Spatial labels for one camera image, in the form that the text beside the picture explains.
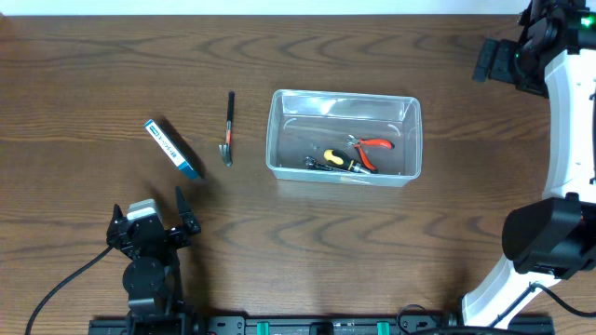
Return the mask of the teal white cardboard box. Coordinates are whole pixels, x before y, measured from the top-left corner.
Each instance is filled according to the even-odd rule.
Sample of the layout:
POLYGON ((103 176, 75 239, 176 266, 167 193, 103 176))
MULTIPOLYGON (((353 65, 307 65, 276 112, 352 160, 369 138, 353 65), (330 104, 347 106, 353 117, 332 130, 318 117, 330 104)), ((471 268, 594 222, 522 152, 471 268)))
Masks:
POLYGON ((199 178, 198 171, 193 168, 184 154, 180 151, 178 146, 171 140, 169 135, 155 120, 148 120, 144 124, 144 128, 156 141, 157 145, 170 159, 173 165, 182 172, 182 174, 184 174, 190 180, 196 180, 199 178))

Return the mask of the small black handled hammer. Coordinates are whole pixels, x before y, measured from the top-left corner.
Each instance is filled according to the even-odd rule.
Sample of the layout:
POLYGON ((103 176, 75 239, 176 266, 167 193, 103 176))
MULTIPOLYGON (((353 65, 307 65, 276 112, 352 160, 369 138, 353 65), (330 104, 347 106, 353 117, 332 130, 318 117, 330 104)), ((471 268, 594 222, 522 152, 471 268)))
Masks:
POLYGON ((225 140, 224 140, 224 144, 219 145, 219 150, 220 150, 220 154, 222 156, 222 160, 227 167, 231 167, 233 164, 232 155, 231 155, 231 141, 232 141, 232 125, 233 125, 233 118, 234 118, 234 108, 235 108, 235 92, 230 91, 228 93, 228 103, 227 103, 227 111, 226 111, 225 140))

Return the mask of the yellow black ratchet screwdriver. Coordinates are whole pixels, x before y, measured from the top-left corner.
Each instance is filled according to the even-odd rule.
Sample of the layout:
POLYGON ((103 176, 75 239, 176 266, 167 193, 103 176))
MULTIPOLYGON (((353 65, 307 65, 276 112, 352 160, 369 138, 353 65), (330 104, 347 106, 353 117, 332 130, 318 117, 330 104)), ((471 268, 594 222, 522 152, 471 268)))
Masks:
POLYGON ((365 168, 360 162, 352 159, 343 151, 337 149, 327 149, 324 152, 323 157, 325 161, 334 168, 340 168, 342 170, 354 173, 362 173, 367 175, 372 174, 369 169, 365 168))

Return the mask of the red handled cutting pliers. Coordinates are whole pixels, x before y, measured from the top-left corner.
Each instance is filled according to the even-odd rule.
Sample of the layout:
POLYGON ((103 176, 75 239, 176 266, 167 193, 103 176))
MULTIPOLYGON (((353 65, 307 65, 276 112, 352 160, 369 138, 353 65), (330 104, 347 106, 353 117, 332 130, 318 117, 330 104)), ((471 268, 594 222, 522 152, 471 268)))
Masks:
POLYGON ((395 148, 395 144, 386 139, 363 139, 354 135, 347 136, 347 143, 356 150, 360 162, 363 164, 363 166, 370 170, 370 172, 373 174, 376 174, 378 172, 378 168, 376 167, 376 165, 373 164, 369 157, 371 148, 382 148, 388 150, 392 150, 395 148))

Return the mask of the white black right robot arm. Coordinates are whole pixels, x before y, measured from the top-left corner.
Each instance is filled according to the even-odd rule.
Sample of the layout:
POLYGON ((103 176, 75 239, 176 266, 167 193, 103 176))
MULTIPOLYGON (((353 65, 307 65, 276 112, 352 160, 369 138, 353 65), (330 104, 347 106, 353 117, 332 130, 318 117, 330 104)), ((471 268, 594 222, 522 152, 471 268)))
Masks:
POLYGON ((518 40, 484 41, 473 79, 549 100, 549 171, 540 201, 512 210, 503 254, 461 299, 445 332, 537 330, 517 314, 539 293, 595 267, 595 14, 584 1, 532 0, 518 40))

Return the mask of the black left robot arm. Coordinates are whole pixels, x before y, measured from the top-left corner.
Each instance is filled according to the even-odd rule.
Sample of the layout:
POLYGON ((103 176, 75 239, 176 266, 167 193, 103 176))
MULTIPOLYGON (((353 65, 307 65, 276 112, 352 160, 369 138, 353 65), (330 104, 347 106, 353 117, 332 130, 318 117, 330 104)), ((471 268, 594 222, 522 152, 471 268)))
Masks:
POLYGON ((201 227, 179 187, 175 194, 181 223, 169 229, 153 199, 131 204, 126 214, 114 206, 106 242, 131 259, 122 281, 135 316, 171 315, 186 308, 178 250, 190 246, 201 227))

